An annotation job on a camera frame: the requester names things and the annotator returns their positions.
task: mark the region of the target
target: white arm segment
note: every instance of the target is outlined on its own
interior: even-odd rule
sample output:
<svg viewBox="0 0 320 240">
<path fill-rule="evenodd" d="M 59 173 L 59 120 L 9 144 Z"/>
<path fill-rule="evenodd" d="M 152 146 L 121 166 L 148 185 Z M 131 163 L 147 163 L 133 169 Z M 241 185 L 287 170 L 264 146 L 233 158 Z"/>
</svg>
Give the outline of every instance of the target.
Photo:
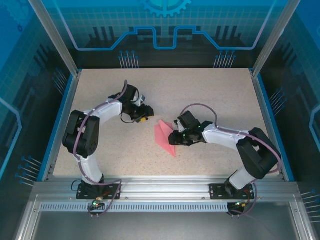
<svg viewBox="0 0 320 240">
<path fill-rule="evenodd" d="M 89 112 L 91 112 L 91 110 L 92 109 L 85 111 L 84 114 L 87 115 Z M 105 122 L 107 122 L 111 118 L 115 116 L 119 116 L 121 112 L 122 112 L 122 103 L 119 101 L 115 101 L 111 104 L 108 104 L 100 108 L 98 111 L 95 111 L 91 116 L 96 116 L 100 118 L 100 127 L 101 127 Z M 88 156 L 88 158 L 83 158 L 82 156 L 80 156 L 80 160 L 81 160 L 83 171 L 85 172 L 87 177 L 92 181 L 99 183 L 103 174 L 99 169 L 96 154 L 94 153 Z M 82 180 L 87 184 L 92 185 L 92 183 L 89 182 L 85 178 L 85 176 L 82 177 Z"/>
<path fill-rule="evenodd" d="M 244 139 L 246 136 L 228 133 L 221 131 L 214 124 L 207 126 L 203 133 L 203 138 L 208 144 L 219 144 L 227 148 L 238 151 L 237 143 L 239 140 Z M 242 167 L 240 170 L 236 171 L 231 177 L 229 182 L 238 190 L 243 189 L 247 184 L 251 183 L 255 178 L 251 176 L 245 167 Z"/>
</svg>

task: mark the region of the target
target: enclosure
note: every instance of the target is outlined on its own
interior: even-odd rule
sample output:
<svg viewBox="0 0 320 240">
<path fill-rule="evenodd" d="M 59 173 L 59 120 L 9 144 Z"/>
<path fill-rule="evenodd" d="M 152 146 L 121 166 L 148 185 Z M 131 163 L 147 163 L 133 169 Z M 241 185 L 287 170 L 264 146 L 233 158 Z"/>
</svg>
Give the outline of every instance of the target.
<svg viewBox="0 0 320 240">
<path fill-rule="evenodd" d="M 312 0 L 2 1 L 2 239 L 318 239 L 319 9 Z M 97 163 L 122 186 L 92 219 L 63 136 L 73 110 L 95 108 L 125 80 L 154 117 L 100 128 Z M 195 144 L 173 157 L 155 141 L 160 120 L 174 123 L 194 103 L 213 108 L 221 127 L 262 129 L 281 154 L 281 171 L 256 181 L 247 216 L 232 219 L 238 201 L 209 189 L 243 166 L 237 151 Z M 205 108 L 190 111 L 214 122 Z"/>
</svg>

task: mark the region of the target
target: gear logo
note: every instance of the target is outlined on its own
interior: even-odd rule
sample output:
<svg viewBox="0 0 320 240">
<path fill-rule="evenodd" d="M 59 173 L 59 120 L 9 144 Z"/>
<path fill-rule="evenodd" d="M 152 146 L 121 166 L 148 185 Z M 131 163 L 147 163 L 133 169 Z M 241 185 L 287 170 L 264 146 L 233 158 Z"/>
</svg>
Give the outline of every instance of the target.
<svg viewBox="0 0 320 240">
<path fill-rule="evenodd" d="M 11 17 L 18 23 L 22 24 L 28 19 L 29 6 L 27 0 L 0 0 L 0 7 L 6 7 Z"/>
<path fill-rule="evenodd" d="M 150 14 L 166 18 L 168 15 L 173 17 L 174 14 L 180 14 L 181 10 L 186 10 L 186 5 L 191 4 L 191 0 L 141 0 L 141 4 Z"/>
</svg>

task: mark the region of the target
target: beige tabletop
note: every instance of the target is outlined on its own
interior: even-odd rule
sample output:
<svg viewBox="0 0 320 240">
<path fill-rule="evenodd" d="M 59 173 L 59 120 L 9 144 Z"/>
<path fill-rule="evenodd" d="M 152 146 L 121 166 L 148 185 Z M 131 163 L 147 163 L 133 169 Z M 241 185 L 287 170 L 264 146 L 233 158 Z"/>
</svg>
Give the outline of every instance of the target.
<svg viewBox="0 0 320 240">
<path fill-rule="evenodd" d="M 217 144 L 177 146 L 176 157 L 155 142 L 159 120 L 173 123 L 182 109 L 203 103 L 218 114 L 218 125 L 266 132 L 257 96 L 246 68 L 86 69 L 82 71 L 73 110 L 85 111 L 120 92 L 124 80 L 145 95 L 155 116 L 144 123 L 125 124 L 114 117 L 100 127 L 98 165 L 109 176 L 230 175 L 242 165 L 239 154 Z M 204 107 L 189 109 L 200 122 L 214 122 Z M 73 156 L 60 149 L 55 176 L 80 176 Z"/>
</svg>

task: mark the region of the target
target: pink cloth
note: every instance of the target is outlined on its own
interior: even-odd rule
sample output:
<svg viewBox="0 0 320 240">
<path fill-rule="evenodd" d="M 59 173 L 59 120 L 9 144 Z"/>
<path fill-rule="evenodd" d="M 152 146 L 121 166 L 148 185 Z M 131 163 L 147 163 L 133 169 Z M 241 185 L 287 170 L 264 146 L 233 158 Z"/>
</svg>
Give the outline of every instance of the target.
<svg viewBox="0 0 320 240">
<path fill-rule="evenodd" d="M 154 126 L 155 142 L 172 156 L 176 157 L 176 147 L 169 144 L 169 136 L 174 132 L 172 123 L 159 121 Z"/>
</svg>

